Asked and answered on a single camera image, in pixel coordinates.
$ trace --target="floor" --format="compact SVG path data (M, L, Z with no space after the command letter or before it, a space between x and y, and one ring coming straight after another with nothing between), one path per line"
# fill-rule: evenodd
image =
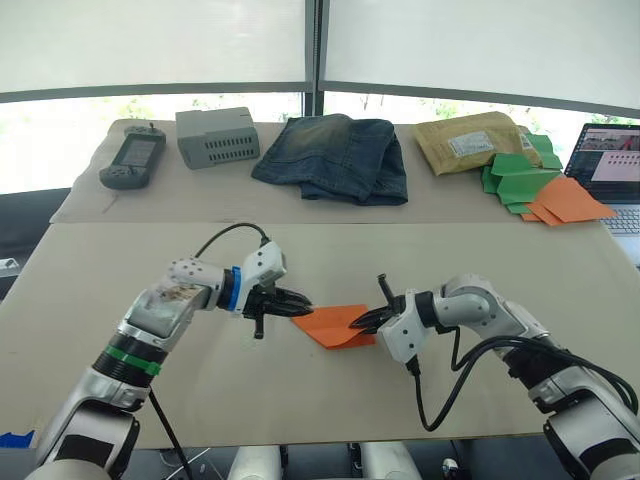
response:
M571 478L564 472L553 450L542 436L458 440L455 442L457 453L449 441L409 441L405 444L424 480L442 478L440 467L446 457L458 457L460 465L471 470L474 480ZM193 458L202 450L187 449L187 458ZM235 447L208 450L192 463L194 478L226 478L235 452ZM354 476L346 444L290 445L288 454L286 480ZM0 478L23 480L32 468L32 462L32 450L0 449ZM177 467L172 466L175 463L177 459L170 451L161 458L157 450L137 450L123 479L162 480L176 470ZM186 476L181 473L173 476L172 480L186 480Z

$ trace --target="table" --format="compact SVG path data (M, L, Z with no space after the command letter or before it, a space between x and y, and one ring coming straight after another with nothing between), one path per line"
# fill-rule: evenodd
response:
M136 295L171 259L195 251L222 225L54 224L0 306L2 431L40 432L92 363ZM282 247L281 282L317 305L381 305L391 287L429 289L462 272L487 276L577 354L640 385L629 362L640 338L640 276L598 223L558 229L524 223L264 225ZM237 264L251 231L221 239L203 259ZM543 416L492 355L479 362L442 427L422 430L413 381L381 348L326 351L288 319L253 322L199 312L154 381L188 446L251 445L540 432ZM463 334L463 350L478 341ZM455 380L452 338L433 336L421 356L428 416ZM167 447L149 404L140 448Z
M98 171L108 166L124 139L124 129L139 120L114 122L88 169L78 177L53 223L221 222L259 223L429 223L513 222L495 195L482 192L479 170L435 177L413 138L410 125L397 125L407 173L409 202L401 206L360 207L339 202L302 201L297 186L270 185L251 178L257 160L200 170L184 164L176 144L175 122L157 121L167 134L166 150L150 185L143 190L112 191ZM283 124L258 123L264 153Z

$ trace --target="blue ring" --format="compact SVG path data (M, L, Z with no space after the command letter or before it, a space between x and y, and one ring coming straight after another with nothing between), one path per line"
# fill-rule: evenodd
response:
M233 311L238 304L238 295L240 294L240 283L242 283L242 272L240 267L231 267L233 273L233 290L231 291L231 300L229 300L229 309Z

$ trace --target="laptop keyboard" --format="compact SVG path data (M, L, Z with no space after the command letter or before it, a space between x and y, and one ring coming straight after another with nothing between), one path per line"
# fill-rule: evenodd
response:
M618 214L617 217L602 219L611 233L640 234L640 208L613 208L613 210Z

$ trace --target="orange paper sheet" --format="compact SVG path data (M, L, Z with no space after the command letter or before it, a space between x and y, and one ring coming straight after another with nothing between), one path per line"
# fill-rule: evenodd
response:
M541 222L535 213L521 213L520 216L525 222Z
M565 223L616 216L613 210L589 195L575 179L567 177L556 177L547 183L538 192L533 205L542 205Z
M366 305L320 307L304 317L294 317L293 323L329 350L374 345L375 335L361 335L360 330L349 328L367 310Z
M540 203L527 203L527 207L529 207L529 210L531 210L536 217L538 217L550 227L557 227L558 225L564 224L562 220L556 217L553 213L547 210L544 205Z

